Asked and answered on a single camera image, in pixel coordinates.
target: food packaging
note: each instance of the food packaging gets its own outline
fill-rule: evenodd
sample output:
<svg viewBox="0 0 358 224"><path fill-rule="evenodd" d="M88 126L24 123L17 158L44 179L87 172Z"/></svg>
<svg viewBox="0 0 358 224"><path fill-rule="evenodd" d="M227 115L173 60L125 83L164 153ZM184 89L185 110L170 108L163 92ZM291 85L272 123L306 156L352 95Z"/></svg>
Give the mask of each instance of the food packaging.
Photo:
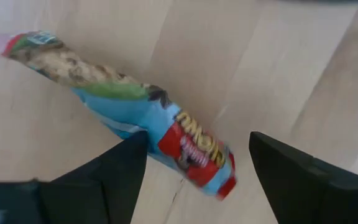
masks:
<svg viewBox="0 0 358 224"><path fill-rule="evenodd" d="M234 157L228 146L158 86L88 62L44 31L0 34L0 55L71 88L119 137L146 130L149 156L183 174L204 193L223 199L235 186Z"/></svg>

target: wooden surface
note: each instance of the wooden surface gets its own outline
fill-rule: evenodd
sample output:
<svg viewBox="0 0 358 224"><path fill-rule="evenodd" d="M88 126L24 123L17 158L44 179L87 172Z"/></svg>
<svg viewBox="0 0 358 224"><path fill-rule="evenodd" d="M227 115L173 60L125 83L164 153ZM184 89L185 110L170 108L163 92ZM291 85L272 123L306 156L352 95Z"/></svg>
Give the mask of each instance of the wooden surface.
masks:
<svg viewBox="0 0 358 224"><path fill-rule="evenodd" d="M358 173L358 4L0 0L0 33L38 29L167 89L235 153L223 202L149 159L133 223L276 223L254 130ZM0 180L50 180L119 141L69 90L0 58Z"/></svg>

